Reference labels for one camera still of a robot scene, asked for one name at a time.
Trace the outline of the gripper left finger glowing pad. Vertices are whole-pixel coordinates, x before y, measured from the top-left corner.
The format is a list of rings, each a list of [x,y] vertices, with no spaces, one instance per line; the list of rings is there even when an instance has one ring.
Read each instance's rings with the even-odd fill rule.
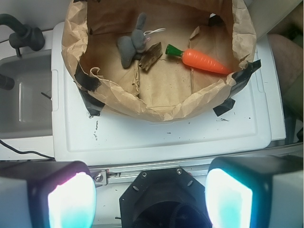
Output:
[[[81,161],[0,164],[2,228],[90,228],[95,210],[95,183]]]

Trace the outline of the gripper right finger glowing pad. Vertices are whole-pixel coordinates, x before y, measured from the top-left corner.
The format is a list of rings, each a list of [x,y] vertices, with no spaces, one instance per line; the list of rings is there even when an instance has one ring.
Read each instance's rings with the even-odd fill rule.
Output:
[[[302,228],[304,160],[222,156],[208,170],[205,200],[215,228]]]

